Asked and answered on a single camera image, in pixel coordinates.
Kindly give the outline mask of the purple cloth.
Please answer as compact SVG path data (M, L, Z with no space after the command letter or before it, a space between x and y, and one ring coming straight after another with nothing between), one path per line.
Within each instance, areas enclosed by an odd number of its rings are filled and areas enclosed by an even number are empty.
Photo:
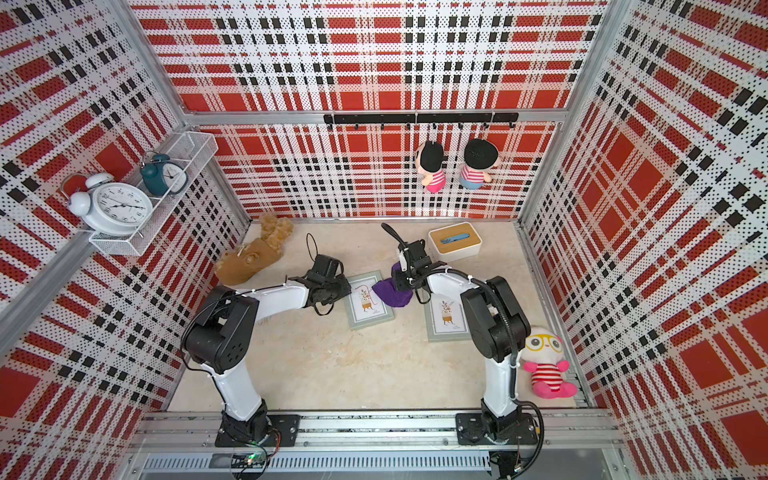
M391 268L391 277L378 281L373 285L373 292L387 306L391 308L406 307L413 298L411 290L399 291L395 285L394 275L401 272L401 265L396 262Z

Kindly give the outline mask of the green picture frame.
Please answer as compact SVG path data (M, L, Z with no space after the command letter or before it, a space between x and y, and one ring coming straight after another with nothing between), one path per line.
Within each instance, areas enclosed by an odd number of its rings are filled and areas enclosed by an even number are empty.
M395 319L393 309L384 304L373 290L373 286L381 280L380 271L348 278L351 293L345 298L345 307L351 330L359 330Z
M460 303L445 296L432 294L424 310L429 342L471 339Z

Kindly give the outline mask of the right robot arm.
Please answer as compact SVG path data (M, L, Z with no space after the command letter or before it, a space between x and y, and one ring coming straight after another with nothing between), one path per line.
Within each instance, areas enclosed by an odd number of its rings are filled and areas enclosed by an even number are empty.
M501 276L482 280L442 261L432 261L424 240L397 242L401 270L393 274L395 288L424 290L458 304L471 340L485 358L480 415L483 435L493 442L510 439L525 418L516 383L519 354L531 333L511 287Z

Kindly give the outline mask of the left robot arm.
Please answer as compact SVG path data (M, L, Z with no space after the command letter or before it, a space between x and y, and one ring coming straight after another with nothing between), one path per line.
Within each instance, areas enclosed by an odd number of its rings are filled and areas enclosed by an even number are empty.
M257 393L245 357L254 327L276 314L334 304L351 294L343 263L318 254L305 275L280 285L237 291L218 286L209 294L181 339L181 349L210 375L223 401L218 447L263 445L276 429Z

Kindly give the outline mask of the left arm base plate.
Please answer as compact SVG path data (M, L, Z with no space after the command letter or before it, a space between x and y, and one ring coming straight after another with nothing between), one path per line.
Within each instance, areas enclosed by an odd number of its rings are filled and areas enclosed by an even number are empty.
M224 413L215 446L293 447L300 420L299 415L256 414L250 420L240 421Z

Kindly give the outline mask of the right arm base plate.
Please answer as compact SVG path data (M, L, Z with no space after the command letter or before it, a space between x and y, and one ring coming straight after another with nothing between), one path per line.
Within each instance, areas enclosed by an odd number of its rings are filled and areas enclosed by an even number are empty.
M529 413L513 411L497 418L490 412L455 415L460 445L535 445L539 439L534 418Z

